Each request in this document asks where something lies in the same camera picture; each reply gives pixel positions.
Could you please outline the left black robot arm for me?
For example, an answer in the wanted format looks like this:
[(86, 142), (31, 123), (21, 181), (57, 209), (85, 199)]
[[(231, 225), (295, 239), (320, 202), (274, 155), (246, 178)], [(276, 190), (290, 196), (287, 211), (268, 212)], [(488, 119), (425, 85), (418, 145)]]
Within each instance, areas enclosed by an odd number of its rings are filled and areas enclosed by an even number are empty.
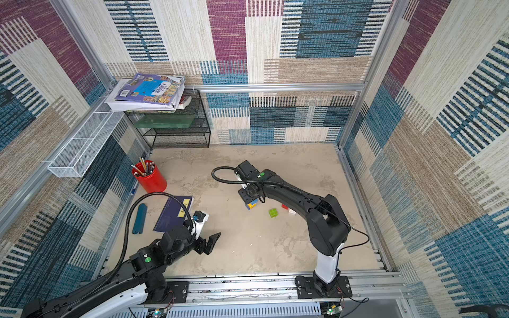
[(101, 278), (56, 299), (30, 301), (21, 316), (107, 317), (148, 299), (162, 302), (168, 291), (166, 269), (191, 251), (210, 254), (220, 237), (216, 233), (205, 240), (185, 226), (172, 229)]

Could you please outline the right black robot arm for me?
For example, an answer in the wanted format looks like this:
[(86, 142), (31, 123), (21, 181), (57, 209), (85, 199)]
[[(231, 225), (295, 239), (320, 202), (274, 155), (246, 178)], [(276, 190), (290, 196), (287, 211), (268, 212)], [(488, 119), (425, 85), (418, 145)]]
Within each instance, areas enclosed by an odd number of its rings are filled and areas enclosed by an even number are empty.
[(287, 206), (306, 221), (310, 242), (318, 252), (313, 273), (314, 289), (322, 296), (336, 290), (340, 250), (350, 232), (338, 200), (332, 195), (322, 197), (305, 192), (268, 169), (259, 172), (253, 167), (246, 171), (237, 167), (234, 172), (245, 185), (241, 191), (244, 201), (269, 198)]

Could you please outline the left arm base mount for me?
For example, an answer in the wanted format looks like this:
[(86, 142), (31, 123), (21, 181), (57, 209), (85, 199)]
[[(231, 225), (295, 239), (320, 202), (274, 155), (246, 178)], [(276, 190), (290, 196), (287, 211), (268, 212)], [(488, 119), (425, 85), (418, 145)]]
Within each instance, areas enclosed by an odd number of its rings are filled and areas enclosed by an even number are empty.
[(181, 304), (186, 303), (189, 290), (189, 281), (169, 281), (163, 291), (156, 291), (147, 298), (147, 304)]

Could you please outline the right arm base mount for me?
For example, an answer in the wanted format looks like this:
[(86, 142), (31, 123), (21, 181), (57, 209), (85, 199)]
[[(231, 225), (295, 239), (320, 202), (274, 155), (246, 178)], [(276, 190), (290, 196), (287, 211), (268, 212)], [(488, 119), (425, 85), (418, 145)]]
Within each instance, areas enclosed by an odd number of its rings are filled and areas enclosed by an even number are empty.
[(299, 299), (351, 298), (351, 284), (347, 276), (336, 276), (332, 282), (325, 283), (317, 275), (294, 278)]

